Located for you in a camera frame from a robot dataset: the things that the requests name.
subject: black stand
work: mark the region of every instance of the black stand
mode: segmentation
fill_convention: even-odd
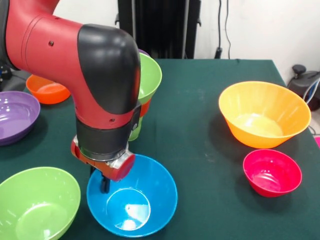
[[[152,58],[193,59],[200,0],[118,0],[116,22]]]

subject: plastic bowl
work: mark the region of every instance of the plastic bowl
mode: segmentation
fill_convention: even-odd
[[[219,108],[232,134],[241,143],[274,148],[304,131],[311,112],[293,91],[273,83],[244,81],[226,88]]]
[[[65,86],[36,75],[26,80],[26,87],[42,104],[58,104],[71,95]]]
[[[150,57],[150,55],[146,51],[143,51],[142,49],[139,49],[139,53],[145,54]]]
[[[314,138],[316,144],[318,145],[318,147],[320,148],[320,136],[317,136]]]
[[[26,136],[40,113],[38,100],[25,92],[0,92],[0,146],[13,144]]]
[[[136,155],[129,174],[110,183],[109,193],[101,192],[102,175],[95,170],[86,196],[98,223],[111,233],[127,238],[153,234],[170,221],[178,192],[170,173],[157,161]]]
[[[141,61],[141,77],[138,100],[141,103],[141,112],[138,127],[132,131],[129,141],[138,138],[143,116],[147,114],[151,102],[151,98],[157,91],[162,81],[162,71],[159,64],[151,57],[140,53]]]
[[[302,182],[298,164],[282,152],[259,149],[243,161],[243,170],[252,188],[263,197],[279,197],[293,192]]]
[[[59,239],[80,198],[75,178],[59,168],[36,167],[9,177],[0,184],[0,239]]]

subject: red robot arm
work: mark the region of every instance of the red robot arm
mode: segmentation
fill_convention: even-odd
[[[128,138],[140,115],[137,45],[120,29],[54,16],[58,2],[0,1],[0,61],[69,89],[73,155],[118,181],[134,163]]]

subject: dark green tablecloth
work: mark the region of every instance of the dark green tablecloth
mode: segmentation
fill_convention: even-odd
[[[283,85],[273,62],[158,62],[162,84],[143,119],[139,138],[129,148],[155,158],[170,171],[179,200],[167,227],[145,239],[320,239],[320,151],[308,130],[277,147],[300,165],[301,186],[292,194],[264,198],[251,189],[242,170],[245,155],[253,149],[231,135],[219,112],[219,94],[233,83],[260,80]],[[70,153],[75,133],[71,99],[42,106],[35,128],[27,137],[0,147],[0,181],[27,168],[62,168],[77,179],[82,197],[74,223],[62,239],[121,239],[102,228],[87,207],[89,166]]]

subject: red bowl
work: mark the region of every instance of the red bowl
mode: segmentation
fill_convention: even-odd
[[[267,198],[291,193],[302,182],[298,164],[276,150],[259,149],[250,152],[244,158],[243,170],[251,187]]]

